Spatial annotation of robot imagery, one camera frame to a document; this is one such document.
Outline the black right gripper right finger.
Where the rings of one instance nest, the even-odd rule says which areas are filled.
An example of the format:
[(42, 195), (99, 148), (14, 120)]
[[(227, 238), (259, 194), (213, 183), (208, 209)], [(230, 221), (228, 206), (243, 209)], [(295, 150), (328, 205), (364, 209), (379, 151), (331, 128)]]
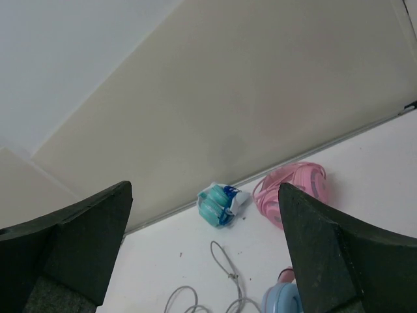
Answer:
[(415, 312), (416, 239), (279, 189), (281, 220), (305, 312)]

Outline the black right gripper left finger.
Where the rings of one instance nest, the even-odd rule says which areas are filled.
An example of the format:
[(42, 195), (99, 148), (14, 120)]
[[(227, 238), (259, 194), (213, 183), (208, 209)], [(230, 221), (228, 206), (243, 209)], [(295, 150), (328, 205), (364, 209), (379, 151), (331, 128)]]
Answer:
[(96, 312), (132, 208), (121, 181), (89, 198), (1, 229), (2, 312)]

